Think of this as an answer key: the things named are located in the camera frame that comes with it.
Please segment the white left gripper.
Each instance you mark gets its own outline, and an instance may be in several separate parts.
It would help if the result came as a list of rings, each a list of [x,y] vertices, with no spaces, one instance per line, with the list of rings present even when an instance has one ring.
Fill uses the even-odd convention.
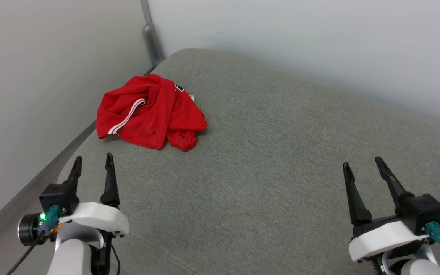
[[[72,169],[64,185],[77,190],[81,176],[83,159],[75,158]],[[105,160],[105,188],[97,202],[82,202],[72,215],[61,215],[57,219],[56,206],[47,212],[26,214],[18,224],[18,238],[24,246],[33,242],[42,245],[46,241],[55,243],[55,249],[71,239],[85,243],[97,242],[99,249],[105,246],[109,238],[123,238],[129,234],[129,221],[120,211],[120,197],[113,155],[107,153]]]

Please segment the grey fabric sofa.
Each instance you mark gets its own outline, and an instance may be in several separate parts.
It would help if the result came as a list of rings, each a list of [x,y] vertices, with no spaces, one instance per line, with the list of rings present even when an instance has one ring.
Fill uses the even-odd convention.
[[[122,274],[374,275],[349,255],[344,162],[375,218],[395,208],[376,156],[440,201],[440,124],[212,50],[180,50],[152,73],[204,113],[192,150],[93,133],[22,196],[40,211],[39,193],[81,155],[78,197],[99,202],[112,153],[131,231],[113,241]]]

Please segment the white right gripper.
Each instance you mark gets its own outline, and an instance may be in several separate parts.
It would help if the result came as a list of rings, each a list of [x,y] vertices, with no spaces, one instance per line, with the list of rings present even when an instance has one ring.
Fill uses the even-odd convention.
[[[400,210],[403,201],[407,198],[414,198],[414,194],[402,186],[383,158],[376,156],[375,163],[381,178],[387,183],[395,210]],[[356,187],[356,178],[348,162],[343,164],[343,174],[351,224],[358,226],[370,223],[372,214],[366,209],[360,197]],[[430,222],[426,225],[426,233],[417,236],[402,221],[387,223],[353,238],[349,243],[349,254],[353,262],[369,261],[385,252],[389,253],[388,258],[393,258],[395,249],[401,251],[405,246],[414,243],[421,243],[419,250],[414,252],[416,258],[436,263],[430,245],[433,243],[440,245],[440,225],[436,222]]]

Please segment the red sports shirt white stripes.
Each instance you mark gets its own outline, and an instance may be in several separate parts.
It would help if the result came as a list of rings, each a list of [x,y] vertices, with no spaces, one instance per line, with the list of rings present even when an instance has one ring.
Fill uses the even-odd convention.
[[[116,135],[122,140],[161,150],[165,143],[189,151],[197,132],[208,126],[192,95],[159,75],[135,76],[124,86],[104,94],[97,109],[99,139]]]

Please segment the grey metal pole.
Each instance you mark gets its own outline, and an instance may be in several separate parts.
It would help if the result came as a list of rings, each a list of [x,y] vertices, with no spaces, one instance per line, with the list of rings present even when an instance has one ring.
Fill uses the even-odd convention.
[[[143,30],[145,42],[148,47],[152,67],[157,68],[165,60],[165,55],[153,25],[148,0],[140,0],[140,5],[146,23]]]

